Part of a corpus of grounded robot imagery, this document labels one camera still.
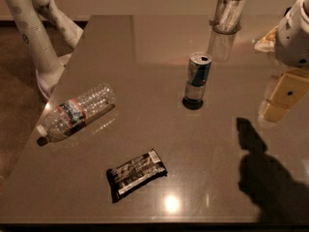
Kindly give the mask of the white robot arm at left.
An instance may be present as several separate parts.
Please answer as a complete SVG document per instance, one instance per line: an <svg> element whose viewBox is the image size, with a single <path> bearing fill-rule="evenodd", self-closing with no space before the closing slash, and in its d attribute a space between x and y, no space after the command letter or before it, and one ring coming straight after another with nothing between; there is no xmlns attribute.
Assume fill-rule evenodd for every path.
<svg viewBox="0 0 309 232"><path fill-rule="evenodd" d="M54 0L5 1L35 63L39 88L48 98L70 57L56 54L41 19L55 25L71 48L77 46L83 30L57 8ZM243 1L217 0L212 29L218 33L237 32ZM296 0L255 48L273 52L277 61L289 67L260 106L260 119L276 123L309 91L309 0Z"/></svg>

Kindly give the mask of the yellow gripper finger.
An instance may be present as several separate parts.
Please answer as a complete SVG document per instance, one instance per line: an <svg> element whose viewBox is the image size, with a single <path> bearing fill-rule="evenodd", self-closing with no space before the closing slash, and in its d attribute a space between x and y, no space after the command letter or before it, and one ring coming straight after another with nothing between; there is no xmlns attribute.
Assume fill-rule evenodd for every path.
<svg viewBox="0 0 309 232"><path fill-rule="evenodd" d="M276 124L309 92L309 71L292 68L275 79L259 109L260 121Z"/></svg>

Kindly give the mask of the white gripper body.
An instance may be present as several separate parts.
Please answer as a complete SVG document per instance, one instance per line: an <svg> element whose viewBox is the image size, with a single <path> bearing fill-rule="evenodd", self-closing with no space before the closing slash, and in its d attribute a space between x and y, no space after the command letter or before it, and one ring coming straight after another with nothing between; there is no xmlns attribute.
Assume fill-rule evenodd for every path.
<svg viewBox="0 0 309 232"><path fill-rule="evenodd" d="M296 0L280 20L275 56L288 65L309 68L309 0Z"/></svg>

